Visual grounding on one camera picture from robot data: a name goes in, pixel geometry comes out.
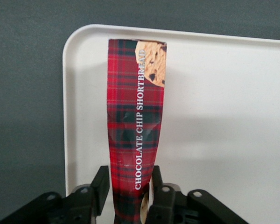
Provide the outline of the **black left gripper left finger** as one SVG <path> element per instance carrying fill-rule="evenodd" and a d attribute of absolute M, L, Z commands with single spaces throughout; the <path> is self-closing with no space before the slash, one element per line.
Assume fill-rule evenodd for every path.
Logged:
<path fill-rule="evenodd" d="M 95 224 L 101 215 L 109 192 L 109 168 L 101 166 L 90 184 L 74 188 L 69 195 L 70 224 Z"/>

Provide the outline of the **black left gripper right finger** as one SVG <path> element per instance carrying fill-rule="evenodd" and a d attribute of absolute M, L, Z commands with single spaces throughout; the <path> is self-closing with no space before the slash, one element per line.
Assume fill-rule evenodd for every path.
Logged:
<path fill-rule="evenodd" d="M 186 205 L 186 197 L 179 186 L 164 183 L 159 166 L 154 166 L 152 172 L 153 203 L 147 214 L 148 224 L 183 224 L 182 212 Z"/>

